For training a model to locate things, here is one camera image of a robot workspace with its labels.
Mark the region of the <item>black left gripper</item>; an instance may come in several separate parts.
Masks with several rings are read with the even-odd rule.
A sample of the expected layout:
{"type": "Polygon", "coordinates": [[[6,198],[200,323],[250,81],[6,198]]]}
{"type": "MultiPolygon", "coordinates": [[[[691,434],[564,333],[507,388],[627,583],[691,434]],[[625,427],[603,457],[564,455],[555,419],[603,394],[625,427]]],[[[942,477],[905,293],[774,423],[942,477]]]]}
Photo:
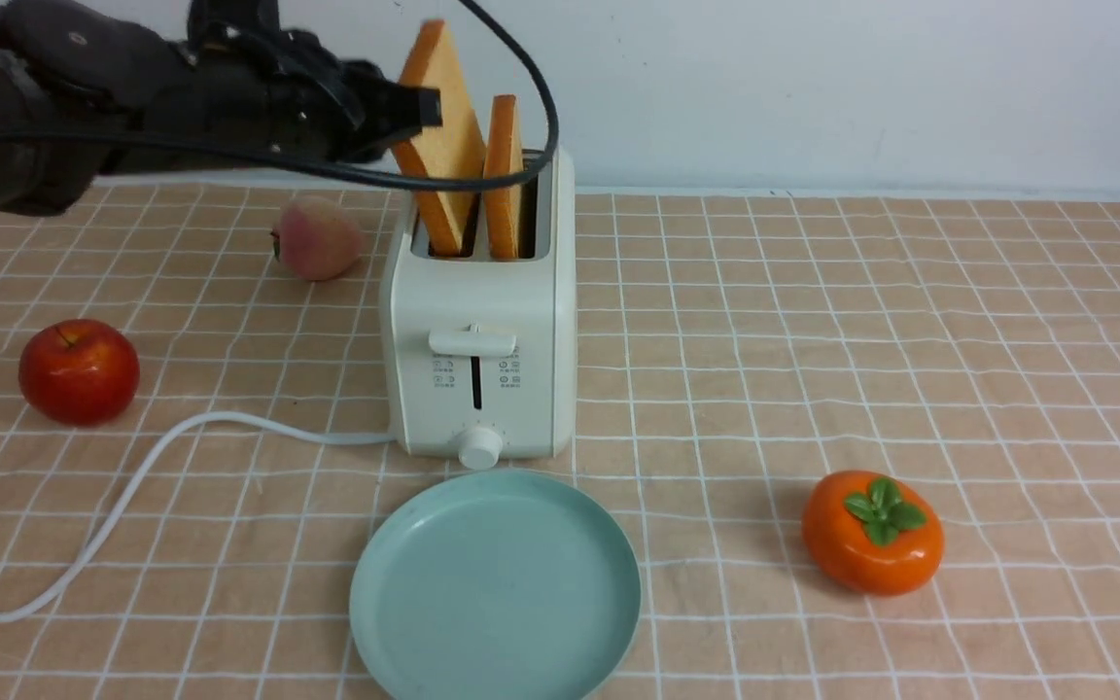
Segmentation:
{"type": "Polygon", "coordinates": [[[187,35],[148,53],[148,132],[237,152],[374,164],[444,124],[439,88],[393,84],[284,28],[276,1],[192,1],[187,35]]]}

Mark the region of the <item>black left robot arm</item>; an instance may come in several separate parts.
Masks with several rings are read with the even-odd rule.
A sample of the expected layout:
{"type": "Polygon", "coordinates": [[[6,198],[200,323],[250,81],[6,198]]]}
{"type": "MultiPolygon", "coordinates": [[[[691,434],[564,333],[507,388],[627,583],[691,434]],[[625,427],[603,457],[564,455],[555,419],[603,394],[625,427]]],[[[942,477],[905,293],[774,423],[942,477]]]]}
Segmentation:
{"type": "Polygon", "coordinates": [[[440,124],[435,88],[284,28],[276,1],[192,1],[181,41],[80,1],[0,3],[0,132],[144,133],[373,164],[440,124]]]}

